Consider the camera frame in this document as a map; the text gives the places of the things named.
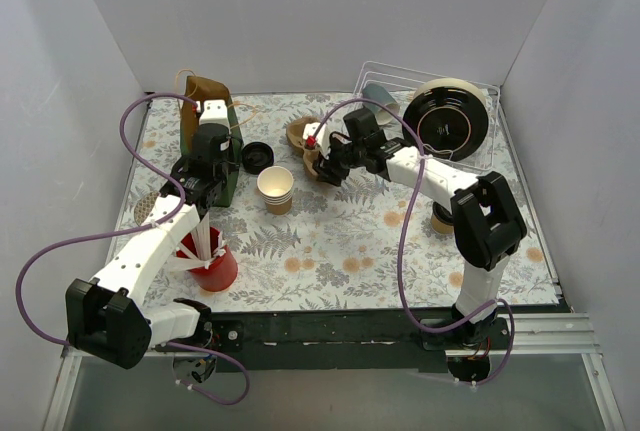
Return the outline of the stack of kraft paper cups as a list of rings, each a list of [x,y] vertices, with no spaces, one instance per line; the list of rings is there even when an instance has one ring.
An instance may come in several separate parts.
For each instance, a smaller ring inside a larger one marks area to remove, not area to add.
[[[274,215],[284,215],[292,207],[294,177],[281,166],[263,170],[256,181],[267,210]]]

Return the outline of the single kraft paper cup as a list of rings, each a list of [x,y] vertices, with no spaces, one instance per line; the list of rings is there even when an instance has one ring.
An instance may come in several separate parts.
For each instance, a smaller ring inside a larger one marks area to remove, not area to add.
[[[454,233],[453,217],[451,213],[437,202],[432,203],[431,227],[440,235]]]

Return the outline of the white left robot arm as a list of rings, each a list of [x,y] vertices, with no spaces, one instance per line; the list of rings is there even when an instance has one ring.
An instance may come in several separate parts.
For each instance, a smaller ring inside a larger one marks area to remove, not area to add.
[[[171,170],[144,230],[89,281],[76,279],[65,294],[68,340],[82,351],[124,369],[137,365],[158,345],[205,349],[213,337],[211,310],[176,299],[144,313],[144,297],[178,244],[226,191],[233,151],[232,134],[220,123],[198,126],[191,153]]]

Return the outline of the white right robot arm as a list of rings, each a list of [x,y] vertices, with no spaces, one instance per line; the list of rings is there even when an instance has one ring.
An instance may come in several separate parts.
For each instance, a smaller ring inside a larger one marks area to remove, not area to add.
[[[495,171],[476,176],[435,159],[408,122],[401,124],[405,137],[393,139],[386,137],[366,108],[345,115],[344,123],[346,135],[328,131],[325,120],[304,128],[305,148],[318,154],[313,168],[319,180],[338,186],[351,170],[364,168],[411,187],[413,198],[424,195],[444,209],[464,260],[453,320],[430,327],[414,314],[408,317],[424,333],[444,335],[464,348],[479,346],[502,303],[498,291],[504,270],[527,235],[506,179]]]

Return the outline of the brown and green paper bag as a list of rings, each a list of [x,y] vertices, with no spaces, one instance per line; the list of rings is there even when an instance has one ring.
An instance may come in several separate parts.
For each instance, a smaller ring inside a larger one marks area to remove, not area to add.
[[[181,157],[171,176],[186,202],[201,213],[231,205],[239,178],[244,141],[239,105],[226,85],[186,73],[186,100],[180,105]]]

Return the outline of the brown cardboard cup carrier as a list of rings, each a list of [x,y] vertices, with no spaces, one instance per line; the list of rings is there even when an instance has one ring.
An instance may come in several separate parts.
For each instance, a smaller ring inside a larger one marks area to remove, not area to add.
[[[311,181],[340,186],[342,179],[337,173],[338,140],[331,138],[327,127],[323,127],[316,138],[316,144],[310,146],[307,143],[318,124],[317,118],[309,116],[294,120],[286,127],[288,144],[302,158],[305,174]]]

